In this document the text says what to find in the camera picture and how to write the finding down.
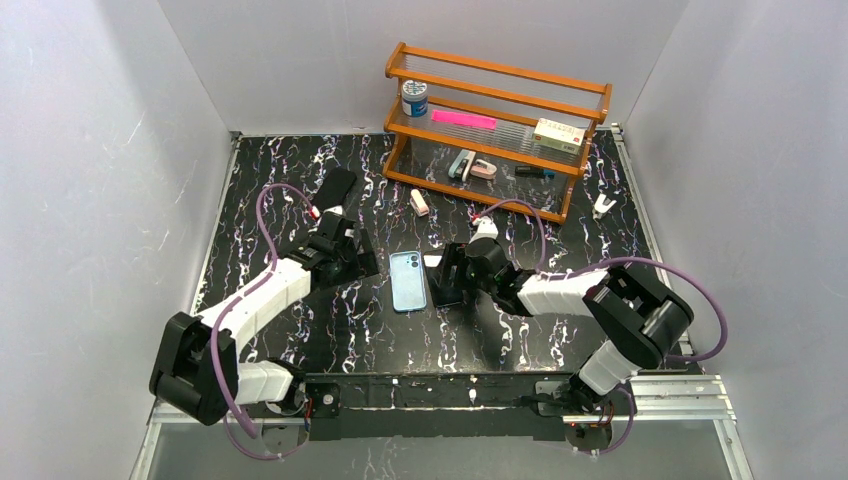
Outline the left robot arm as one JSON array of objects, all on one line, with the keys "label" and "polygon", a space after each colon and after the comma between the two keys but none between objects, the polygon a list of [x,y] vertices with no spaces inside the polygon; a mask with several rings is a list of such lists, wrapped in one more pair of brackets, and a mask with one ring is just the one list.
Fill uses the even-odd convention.
[{"label": "left robot arm", "polygon": [[324,214],[317,228],[284,249],[260,275],[196,315],[177,312],[164,325],[149,391],[203,425],[226,414],[250,426],[245,406],[306,403],[305,375],[284,360],[243,362],[242,350],[281,312],[312,293],[378,273],[371,236],[356,222]]}]

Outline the light blue phone case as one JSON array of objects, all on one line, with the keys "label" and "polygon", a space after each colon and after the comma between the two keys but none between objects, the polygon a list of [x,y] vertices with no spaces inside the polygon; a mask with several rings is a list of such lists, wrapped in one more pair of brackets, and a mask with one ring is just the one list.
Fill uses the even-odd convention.
[{"label": "light blue phone case", "polygon": [[427,306],[426,279],[422,256],[416,251],[389,256],[393,309],[398,313],[423,310]]}]

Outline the phone with black screen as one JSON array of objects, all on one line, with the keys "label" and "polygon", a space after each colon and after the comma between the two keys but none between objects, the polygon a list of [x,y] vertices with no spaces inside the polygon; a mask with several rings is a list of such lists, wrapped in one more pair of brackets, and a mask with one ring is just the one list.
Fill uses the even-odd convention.
[{"label": "phone with black screen", "polygon": [[464,291],[456,285],[457,263],[439,252],[423,255],[425,275],[433,305],[444,308],[464,301]]}]

